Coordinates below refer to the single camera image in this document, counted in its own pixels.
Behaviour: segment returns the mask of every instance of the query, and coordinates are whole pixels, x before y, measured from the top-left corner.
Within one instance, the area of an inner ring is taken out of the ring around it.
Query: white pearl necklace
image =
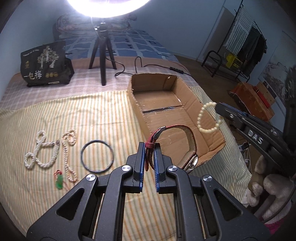
[[[211,129],[203,129],[203,128],[201,127],[201,125],[200,125],[200,120],[201,120],[201,118],[202,118],[202,115],[203,115],[204,110],[205,110],[206,108],[210,107],[210,106],[215,107],[216,104],[217,104],[216,102],[209,102],[209,103],[204,104],[203,107],[201,108],[200,113],[199,113],[198,118],[197,118],[197,128],[198,128],[198,130],[199,130],[200,132],[208,133],[208,134],[209,134],[209,133],[215,132],[215,131],[217,131],[217,130],[219,129],[219,127],[220,127],[220,125],[221,125],[221,123],[222,123],[222,119],[223,119],[222,116],[219,116],[219,121],[218,121],[218,123],[216,123],[215,127],[211,128]]]
[[[77,133],[75,130],[69,130],[68,132],[65,132],[62,135],[62,146],[64,149],[64,161],[65,161],[66,175],[67,175],[68,180],[72,183],[75,183],[77,181],[77,175],[76,175],[76,172],[74,170],[72,170],[68,165],[69,152],[68,152],[68,148],[66,146],[66,141],[68,141],[69,145],[73,146],[73,145],[75,145],[76,140],[77,140]]]
[[[36,137],[36,148],[34,150],[34,153],[32,152],[28,152],[25,155],[24,158],[24,163],[25,163],[25,167],[28,169],[32,169],[35,162],[41,167],[41,168],[48,168],[50,166],[52,166],[57,158],[57,154],[59,152],[59,140],[55,141],[55,142],[46,142],[45,143],[45,139],[46,139],[46,132],[44,130],[38,131]],[[54,153],[50,159],[50,161],[48,163],[42,163],[39,158],[37,157],[38,152],[41,148],[43,147],[52,147],[54,146]],[[32,158],[32,161],[30,163],[28,163],[28,159],[29,157]]]

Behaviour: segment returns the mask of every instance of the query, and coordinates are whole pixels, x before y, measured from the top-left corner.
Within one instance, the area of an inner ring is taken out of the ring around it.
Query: hanging clothes
[[[261,61],[263,54],[266,53],[266,49],[266,40],[263,35],[255,27],[252,27],[237,55],[238,59],[243,62],[240,70],[245,76],[250,76],[254,67]]]

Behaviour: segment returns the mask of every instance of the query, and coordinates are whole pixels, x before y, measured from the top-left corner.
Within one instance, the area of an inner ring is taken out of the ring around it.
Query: cream bead bracelet
[[[203,107],[201,108],[200,110],[200,113],[198,114],[198,118],[197,118],[197,128],[200,132],[203,132],[203,133],[212,133],[212,132],[215,132],[219,129],[221,123],[222,123],[222,119],[223,117],[222,116],[219,116],[219,120],[218,120],[218,123],[216,123],[215,127],[211,128],[211,129],[203,129],[200,125],[200,120],[202,118],[202,115],[203,115],[203,112],[206,108],[210,107],[210,106],[213,106],[215,107],[216,106],[216,102],[209,102],[209,103],[206,103],[203,105]]]

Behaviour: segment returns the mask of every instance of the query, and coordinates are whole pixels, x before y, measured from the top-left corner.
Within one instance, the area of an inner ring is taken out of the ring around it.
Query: pink fabric
[[[279,227],[283,224],[283,222],[284,222],[284,218],[277,221],[276,223],[265,224],[265,226],[268,227],[270,233],[273,235],[279,229]]]

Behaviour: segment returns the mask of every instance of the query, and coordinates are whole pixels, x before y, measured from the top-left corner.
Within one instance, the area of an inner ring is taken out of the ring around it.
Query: jewelry
[[[70,182],[75,183],[77,181],[77,175],[76,172],[73,171],[69,165],[68,165],[68,157],[69,157],[69,152],[68,152],[68,147],[66,146],[66,141],[69,143],[70,146],[74,146],[77,140],[77,133],[75,130],[69,130],[68,132],[65,132],[62,135],[62,146],[64,149],[64,161],[65,161],[65,171],[66,171],[66,175],[67,178]]]
[[[57,158],[57,154],[59,152],[59,140],[55,141],[55,142],[46,142],[45,143],[45,139],[46,139],[46,132],[44,130],[38,131],[36,137],[36,148],[34,150],[34,153],[32,152],[28,152],[25,155],[25,159],[24,159],[24,163],[25,163],[25,167],[28,169],[32,169],[35,162],[42,168],[48,168],[50,166],[52,166]],[[41,148],[43,147],[52,147],[55,145],[54,148],[54,153],[50,159],[50,161],[48,163],[42,163],[39,158],[37,157],[38,152]],[[32,158],[32,161],[30,163],[28,163],[28,159],[29,157]]]
[[[112,159],[111,159],[110,164],[109,164],[104,170],[92,171],[92,170],[90,170],[90,169],[84,164],[84,162],[83,162],[83,152],[84,152],[84,150],[85,150],[85,148],[86,148],[87,146],[89,146],[89,145],[92,144],[92,143],[96,143],[96,142],[98,142],[98,143],[103,143],[104,145],[106,145],[106,146],[110,149],[111,154],[112,154]],[[102,141],[102,140],[92,140],[92,141],[87,142],[87,143],[84,145],[84,147],[81,149],[81,152],[80,152],[80,160],[81,160],[81,163],[82,163],[83,167],[84,167],[86,170],[88,170],[89,172],[92,172],[92,173],[103,173],[103,172],[106,172],[107,170],[109,170],[110,167],[112,166],[113,162],[114,162],[113,149],[112,149],[112,147],[111,147],[107,142],[104,142],[104,141]]]
[[[222,116],[219,116],[219,121],[218,123],[216,123],[215,127],[211,128],[211,129],[203,129],[200,125],[200,120],[202,118],[202,115],[203,115],[203,112],[206,108],[210,107],[210,106],[213,106],[215,107],[216,106],[216,102],[209,102],[209,103],[206,103],[203,105],[203,107],[201,108],[200,110],[200,113],[198,114],[198,118],[197,118],[197,128],[200,132],[203,132],[203,133],[212,133],[212,132],[215,132],[219,129],[221,123],[222,123],[222,119],[223,117]]]

